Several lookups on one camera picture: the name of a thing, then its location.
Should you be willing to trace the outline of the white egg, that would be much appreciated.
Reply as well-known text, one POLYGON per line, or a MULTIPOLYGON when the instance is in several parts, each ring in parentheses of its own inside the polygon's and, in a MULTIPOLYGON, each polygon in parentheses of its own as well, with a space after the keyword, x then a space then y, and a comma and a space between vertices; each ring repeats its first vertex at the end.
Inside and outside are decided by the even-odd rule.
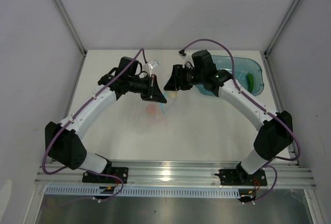
POLYGON ((167 95, 171 99, 175 99, 177 97, 178 92, 177 91, 167 91, 167 95))

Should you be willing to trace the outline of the brown egg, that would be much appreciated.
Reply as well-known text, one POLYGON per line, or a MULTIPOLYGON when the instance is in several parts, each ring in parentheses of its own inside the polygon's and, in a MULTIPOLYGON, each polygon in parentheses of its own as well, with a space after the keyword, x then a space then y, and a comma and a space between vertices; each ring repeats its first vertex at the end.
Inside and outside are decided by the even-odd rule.
POLYGON ((157 108, 155 105, 149 105, 146 109, 148 115, 155 116, 157 114, 157 108))

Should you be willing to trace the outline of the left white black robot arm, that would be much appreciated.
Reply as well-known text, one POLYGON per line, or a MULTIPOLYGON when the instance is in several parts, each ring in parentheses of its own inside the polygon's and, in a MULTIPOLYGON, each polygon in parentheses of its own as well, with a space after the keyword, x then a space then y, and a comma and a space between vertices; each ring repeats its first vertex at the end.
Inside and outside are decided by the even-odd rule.
POLYGON ((82 169, 94 174, 100 182, 108 182, 112 177, 111 162, 97 154, 88 152, 82 143, 86 132, 99 115, 117 102, 126 93, 139 94, 143 101, 167 103, 161 92, 157 76, 144 72, 137 73, 141 63, 136 59, 122 57, 118 67, 102 76, 98 84, 80 109, 59 123, 49 122, 45 127, 46 151, 42 161, 45 174, 56 174, 60 170, 48 171, 48 157, 60 162, 63 168, 82 169))

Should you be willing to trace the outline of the green cucumber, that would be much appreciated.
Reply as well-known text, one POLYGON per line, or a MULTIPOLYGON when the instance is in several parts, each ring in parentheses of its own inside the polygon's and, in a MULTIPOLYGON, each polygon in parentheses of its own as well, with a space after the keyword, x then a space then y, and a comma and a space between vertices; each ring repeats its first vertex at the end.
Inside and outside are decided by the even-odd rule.
POLYGON ((248 85, 248 91, 252 93, 254 90, 254 77, 253 74, 251 73, 247 74, 247 85, 248 85))

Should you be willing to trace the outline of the clear zip top bag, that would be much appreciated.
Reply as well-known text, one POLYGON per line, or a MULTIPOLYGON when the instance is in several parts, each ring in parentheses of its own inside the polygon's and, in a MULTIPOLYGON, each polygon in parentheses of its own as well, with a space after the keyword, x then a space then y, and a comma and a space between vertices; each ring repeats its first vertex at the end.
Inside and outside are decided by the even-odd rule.
POLYGON ((160 122, 165 118, 166 113, 169 111, 169 109, 175 102, 176 98, 175 99, 169 98, 167 95, 167 91, 164 91, 163 95, 166 98, 167 103, 146 102, 142 104, 141 110, 138 112, 138 116, 137 116, 138 118, 137 128, 145 130, 147 128, 154 126, 155 124, 157 124, 158 122, 160 122), (148 115, 146 111, 147 107, 150 104, 155 105, 157 108, 157 114, 155 116, 148 115))

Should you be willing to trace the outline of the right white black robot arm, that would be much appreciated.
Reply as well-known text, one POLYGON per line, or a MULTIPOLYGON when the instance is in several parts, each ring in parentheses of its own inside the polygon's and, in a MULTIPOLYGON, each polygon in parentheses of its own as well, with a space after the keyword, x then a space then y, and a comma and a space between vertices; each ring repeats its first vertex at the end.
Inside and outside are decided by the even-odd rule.
POLYGON ((276 112, 260 103, 244 89, 235 76, 217 69, 207 50, 192 53, 188 65, 173 65, 165 91, 187 91, 195 85, 203 87, 236 108, 256 128, 253 150, 236 166, 236 178, 249 184, 255 173, 287 148, 294 140, 292 117, 287 111, 276 112))

